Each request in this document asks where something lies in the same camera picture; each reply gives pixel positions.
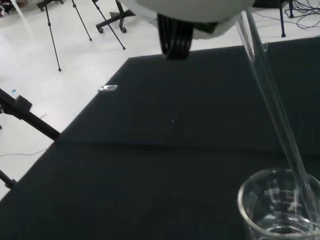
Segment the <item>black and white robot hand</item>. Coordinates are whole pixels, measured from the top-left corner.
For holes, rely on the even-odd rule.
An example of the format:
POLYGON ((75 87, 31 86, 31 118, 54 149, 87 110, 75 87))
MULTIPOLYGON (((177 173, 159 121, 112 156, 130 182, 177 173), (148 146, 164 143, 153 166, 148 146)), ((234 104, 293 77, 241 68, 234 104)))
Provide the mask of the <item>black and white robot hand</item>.
POLYGON ((254 1, 122 0, 121 4, 158 29, 161 51, 168 60, 184 60, 193 40, 223 35, 254 1))

